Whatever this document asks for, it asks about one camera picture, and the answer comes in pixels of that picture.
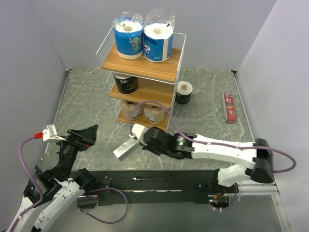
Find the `brown paper roll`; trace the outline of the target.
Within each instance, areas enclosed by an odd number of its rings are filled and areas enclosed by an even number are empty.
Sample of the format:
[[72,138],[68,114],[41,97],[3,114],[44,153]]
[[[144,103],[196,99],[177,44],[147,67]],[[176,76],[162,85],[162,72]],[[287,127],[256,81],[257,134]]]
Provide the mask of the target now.
[[126,120],[136,120],[142,116],[142,109],[140,106],[137,106],[136,102],[122,100],[121,102],[121,111]]
[[145,118],[153,125],[160,124],[166,118],[165,110],[162,107],[145,105],[144,107]]

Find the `brown paper roll front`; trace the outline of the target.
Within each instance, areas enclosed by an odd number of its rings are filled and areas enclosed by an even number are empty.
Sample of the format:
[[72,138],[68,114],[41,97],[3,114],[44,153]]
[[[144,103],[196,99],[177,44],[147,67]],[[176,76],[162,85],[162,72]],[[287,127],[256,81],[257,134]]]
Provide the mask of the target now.
[[136,102],[122,100],[121,102],[121,111],[126,120],[136,120],[142,116],[142,109],[140,106],[137,106]]

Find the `black paper towel roll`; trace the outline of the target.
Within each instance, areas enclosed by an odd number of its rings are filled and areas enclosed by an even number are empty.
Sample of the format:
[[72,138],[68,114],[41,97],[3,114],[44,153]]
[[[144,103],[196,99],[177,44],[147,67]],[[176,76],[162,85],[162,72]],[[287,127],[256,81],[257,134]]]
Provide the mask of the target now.
[[130,95],[137,91],[139,87],[138,78],[131,75],[112,73],[116,87],[121,94]]
[[180,81],[177,85],[175,101],[178,104],[188,104],[191,99],[193,86],[189,82]]

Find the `blue paper towel roll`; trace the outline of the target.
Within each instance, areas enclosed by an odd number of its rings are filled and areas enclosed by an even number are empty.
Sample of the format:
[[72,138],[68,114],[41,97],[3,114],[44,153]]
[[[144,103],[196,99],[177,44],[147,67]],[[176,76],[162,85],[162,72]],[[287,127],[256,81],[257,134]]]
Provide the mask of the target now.
[[122,12],[113,21],[116,49],[119,57],[135,60],[143,54],[143,17],[139,13]]
[[152,9],[143,24],[144,55],[151,62],[165,62],[171,56],[175,14],[164,9]]

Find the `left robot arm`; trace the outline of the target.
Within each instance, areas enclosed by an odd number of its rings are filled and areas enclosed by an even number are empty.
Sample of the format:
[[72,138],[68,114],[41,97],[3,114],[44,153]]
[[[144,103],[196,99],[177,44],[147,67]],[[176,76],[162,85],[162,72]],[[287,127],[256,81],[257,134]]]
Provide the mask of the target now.
[[72,174],[72,168],[79,152],[95,145],[98,125],[83,130],[67,131],[66,136],[59,136],[55,126],[32,136],[44,142],[53,142],[59,146],[57,152],[46,152],[35,166],[32,175],[23,159],[22,147],[19,158],[29,176],[23,192],[23,198],[14,220],[8,227],[9,232],[46,232],[65,209],[83,194],[91,194],[96,188],[96,178],[86,168]]

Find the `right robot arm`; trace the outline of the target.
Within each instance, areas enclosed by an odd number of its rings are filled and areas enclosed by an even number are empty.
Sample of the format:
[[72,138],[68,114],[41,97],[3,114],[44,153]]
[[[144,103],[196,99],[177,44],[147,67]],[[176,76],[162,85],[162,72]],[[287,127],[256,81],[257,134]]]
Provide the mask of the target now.
[[211,188],[218,193],[246,180],[261,184],[271,184],[274,180],[273,154],[267,146],[259,147],[258,142],[222,141],[190,133],[172,135],[158,127],[144,129],[137,138],[144,150],[156,155],[232,163],[228,168],[218,169],[217,177],[211,180]]

